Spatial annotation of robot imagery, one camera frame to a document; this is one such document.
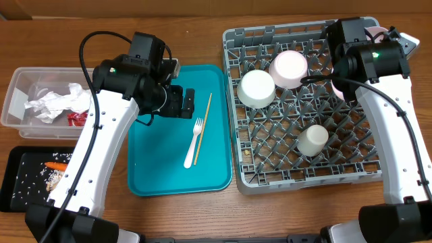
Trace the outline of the white round plate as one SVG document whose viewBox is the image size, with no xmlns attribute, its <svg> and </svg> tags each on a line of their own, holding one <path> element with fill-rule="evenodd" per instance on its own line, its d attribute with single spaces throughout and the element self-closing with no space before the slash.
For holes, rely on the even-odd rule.
<svg viewBox="0 0 432 243">
<path fill-rule="evenodd" d="M 383 33 L 387 32 L 388 29 L 384 28 L 384 27 L 380 27 L 380 26 L 371 26 L 371 27 L 365 28 L 364 31 L 365 31 L 366 39 L 368 41 L 372 41 L 373 43 L 381 43 L 384 39 Z M 339 99 L 344 101 L 343 92 L 338 90 L 335 87 L 333 80 L 331 80 L 331 87 L 332 87 L 332 90 L 335 93 L 336 97 L 338 97 Z"/>
</svg>

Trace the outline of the orange carrot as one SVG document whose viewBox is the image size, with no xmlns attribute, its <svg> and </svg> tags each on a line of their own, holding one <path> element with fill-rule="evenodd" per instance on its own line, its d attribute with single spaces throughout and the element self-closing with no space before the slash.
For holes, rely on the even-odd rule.
<svg viewBox="0 0 432 243">
<path fill-rule="evenodd" d="M 67 169 L 67 163 L 58 163 L 58 162 L 46 162 L 45 166 L 58 171 L 65 171 Z"/>
</svg>

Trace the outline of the red snack wrapper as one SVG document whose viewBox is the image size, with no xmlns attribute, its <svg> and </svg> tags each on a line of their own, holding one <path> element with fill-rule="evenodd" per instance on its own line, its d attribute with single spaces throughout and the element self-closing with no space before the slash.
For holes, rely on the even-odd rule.
<svg viewBox="0 0 432 243">
<path fill-rule="evenodd" d="M 82 127 L 86 123 L 88 113 L 70 113 L 67 115 L 68 125 L 70 127 Z"/>
</svg>

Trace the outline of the nuts and rice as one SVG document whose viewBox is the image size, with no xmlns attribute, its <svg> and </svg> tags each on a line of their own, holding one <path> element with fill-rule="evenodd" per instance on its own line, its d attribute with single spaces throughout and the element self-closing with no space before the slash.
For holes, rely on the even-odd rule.
<svg viewBox="0 0 432 243">
<path fill-rule="evenodd" d="M 20 159 L 11 203 L 27 206 L 43 203 L 57 186 L 64 172 L 45 166 L 46 162 L 69 163 L 72 153 L 24 153 Z"/>
</svg>

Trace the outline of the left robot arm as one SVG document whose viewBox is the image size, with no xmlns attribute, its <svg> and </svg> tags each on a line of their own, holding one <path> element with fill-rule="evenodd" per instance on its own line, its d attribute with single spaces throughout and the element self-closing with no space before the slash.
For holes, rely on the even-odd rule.
<svg viewBox="0 0 432 243">
<path fill-rule="evenodd" d="M 152 34 L 136 32 L 126 54 L 85 72 L 91 101 L 72 158 L 46 202 L 28 206 L 38 242 L 144 242 L 102 218 L 107 186 L 131 125 L 140 115 L 190 119 L 194 91 L 172 84 L 180 64 Z"/>
</svg>

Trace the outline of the white paper cup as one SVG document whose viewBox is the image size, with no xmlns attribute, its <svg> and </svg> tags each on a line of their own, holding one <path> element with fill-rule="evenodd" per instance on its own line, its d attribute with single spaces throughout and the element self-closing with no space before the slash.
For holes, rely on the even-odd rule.
<svg viewBox="0 0 432 243">
<path fill-rule="evenodd" d="M 307 157 L 317 156 L 329 139 L 328 131 L 321 125 L 312 125 L 298 136 L 298 150 Z"/>
</svg>

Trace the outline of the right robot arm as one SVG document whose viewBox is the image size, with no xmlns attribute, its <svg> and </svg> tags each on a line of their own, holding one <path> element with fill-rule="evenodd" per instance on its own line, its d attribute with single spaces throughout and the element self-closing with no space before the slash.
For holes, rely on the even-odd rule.
<svg viewBox="0 0 432 243">
<path fill-rule="evenodd" d="M 431 238 L 431 159 L 412 104 L 408 58 L 413 40 L 395 28 L 369 36 L 363 18 L 340 19 L 324 32 L 333 85 L 360 103 L 383 178 L 382 205 L 322 230 L 328 242 L 418 242 Z"/>
</svg>

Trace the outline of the white napkin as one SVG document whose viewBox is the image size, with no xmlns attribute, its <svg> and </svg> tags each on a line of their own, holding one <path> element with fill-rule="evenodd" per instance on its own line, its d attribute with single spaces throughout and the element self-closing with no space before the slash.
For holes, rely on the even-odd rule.
<svg viewBox="0 0 432 243">
<path fill-rule="evenodd" d="M 40 111 L 36 118 L 46 124 L 52 124 L 54 119 L 59 116 L 69 105 L 69 99 L 53 91 L 48 92 L 38 100 L 26 101 L 26 109 L 33 108 L 34 112 Z"/>
<path fill-rule="evenodd" d="M 65 95 L 65 107 L 74 113 L 84 113 L 90 107 L 90 90 L 84 90 L 79 83 L 69 83 L 70 93 Z"/>
</svg>

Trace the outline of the pink bowl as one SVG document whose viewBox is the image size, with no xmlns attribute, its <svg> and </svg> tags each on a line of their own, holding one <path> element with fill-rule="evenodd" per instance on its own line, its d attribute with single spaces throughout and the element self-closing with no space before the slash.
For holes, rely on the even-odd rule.
<svg viewBox="0 0 432 243">
<path fill-rule="evenodd" d="M 302 85 L 301 79 L 307 75 L 306 58 L 297 51 L 279 53 L 269 66 L 269 74 L 276 86 L 294 89 Z"/>
</svg>

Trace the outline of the cream bowl with nuts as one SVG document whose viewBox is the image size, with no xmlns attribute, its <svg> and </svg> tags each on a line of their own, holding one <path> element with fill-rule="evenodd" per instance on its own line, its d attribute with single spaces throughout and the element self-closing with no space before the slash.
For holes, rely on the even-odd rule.
<svg viewBox="0 0 432 243">
<path fill-rule="evenodd" d="M 270 105 L 275 98 L 275 83 L 269 73 L 263 70 L 247 72 L 237 87 L 237 96 L 245 106 L 261 109 Z"/>
</svg>

